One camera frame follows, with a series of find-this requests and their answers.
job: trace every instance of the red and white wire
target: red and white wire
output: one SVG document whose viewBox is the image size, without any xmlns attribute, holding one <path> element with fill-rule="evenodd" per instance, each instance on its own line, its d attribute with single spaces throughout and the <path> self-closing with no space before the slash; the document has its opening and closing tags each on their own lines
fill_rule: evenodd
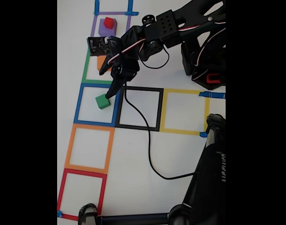
<svg viewBox="0 0 286 225">
<path fill-rule="evenodd" d="M 129 46 L 128 48 L 125 48 L 122 53 L 125 53 L 126 51 L 132 49 L 133 47 L 135 47 L 136 45 L 138 45 L 141 42 L 144 42 L 146 40 L 146 38 L 141 39 L 140 41 L 137 41 L 136 43 L 134 43 L 133 45 Z M 107 62 L 107 64 L 110 64 L 110 62 L 112 62 L 115 58 L 117 58 L 120 54 L 118 53 L 117 55 L 113 56 L 112 58 L 110 58 Z"/>
<path fill-rule="evenodd" d="M 220 33 L 223 32 L 225 29 L 226 29 L 226 27 L 225 27 L 224 29 L 221 29 L 218 33 L 216 33 L 215 35 L 213 35 L 213 36 L 206 42 L 206 44 L 203 46 L 203 48 L 201 49 L 201 51 L 200 51 L 200 53 L 199 53 L 199 56 L 198 56 L 198 58 L 197 58 L 196 66 L 199 65 L 200 55 L 201 55 L 201 53 L 203 52 L 203 50 L 204 50 L 205 46 L 207 45 L 207 43 L 208 43 L 214 36 L 220 34 Z"/>
<path fill-rule="evenodd" d="M 201 77 L 202 75 L 204 75 L 207 71 L 208 71 L 208 69 L 207 69 L 204 73 L 202 73 L 202 74 L 200 74 L 199 76 L 197 76 L 196 78 L 192 79 L 192 81 L 197 80 L 199 77 Z"/>
<path fill-rule="evenodd" d="M 139 53 L 141 52 L 142 48 L 143 48 L 143 45 L 144 45 L 144 42 L 143 44 L 141 45 L 141 47 L 139 48 Z"/>
<path fill-rule="evenodd" d="M 195 25 L 195 26 L 191 26 L 191 27 L 180 28 L 180 29 L 178 29 L 178 31 L 192 30 L 192 29 L 197 28 L 198 26 L 200 26 L 200 25 Z"/>
<path fill-rule="evenodd" d="M 215 22 L 215 24 L 224 24 L 226 22 Z M 187 31 L 187 30 L 192 30 L 195 29 L 197 27 L 199 27 L 200 25 L 195 25 L 195 26 L 191 26 L 191 27 L 184 27 L 184 28 L 180 28 L 178 29 L 178 31 Z"/>
</svg>

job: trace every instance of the red cube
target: red cube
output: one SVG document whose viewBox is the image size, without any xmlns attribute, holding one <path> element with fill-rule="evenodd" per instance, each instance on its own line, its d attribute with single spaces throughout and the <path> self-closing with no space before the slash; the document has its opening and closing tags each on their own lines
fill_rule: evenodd
<svg viewBox="0 0 286 225">
<path fill-rule="evenodd" d="M 112 18 L 106 17 L 103 24 L 106 28 L 113 29 L 115 21 Z"/>
</svg>

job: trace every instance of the purple block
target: purple block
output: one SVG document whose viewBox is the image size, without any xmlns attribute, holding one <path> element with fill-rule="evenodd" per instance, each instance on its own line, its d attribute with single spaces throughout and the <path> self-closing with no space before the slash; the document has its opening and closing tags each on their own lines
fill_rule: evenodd
<svg viewBox="0 0 286 225">
<path fill-rule="evenodd" d="M 103 21 L 105 19 L 101 19 L 100 20 L 100 25 L 99 25 L 99 35 L 101 37 L 104 37 L 104 36 L 116 36 L 116 31 L 117 31 L 117 21 L 116 19 L 113 19 L 115 24 L 114 24 L 114 27 L 113 29 L 109 29 L 109 28 L 106 28 L 103 24 Z"/>
</svg>

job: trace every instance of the black rod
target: black rod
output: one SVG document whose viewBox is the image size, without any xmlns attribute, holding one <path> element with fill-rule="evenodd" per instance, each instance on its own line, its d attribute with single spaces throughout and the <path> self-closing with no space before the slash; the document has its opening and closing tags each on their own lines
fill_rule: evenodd
<svg viewBox="0 0 286 225">
<path fill-rule="evenodd" d="M 102 217 L 102 225 L 166 225 L 168 213 Z"/>
</svg>

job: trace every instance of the green cube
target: green cube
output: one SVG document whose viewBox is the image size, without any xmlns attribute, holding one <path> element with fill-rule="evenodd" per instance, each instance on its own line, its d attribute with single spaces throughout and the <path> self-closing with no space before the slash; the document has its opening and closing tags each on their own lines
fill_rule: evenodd
<svg viewBox="0 0 286 225">
<path fill-rule="evenodd" d="M 100 109 L 104 109 L 107 106 L 110 106 L 110 101 L 105 97 L 105 94 L 98 96 L 96 101 Z"/>
</svg>

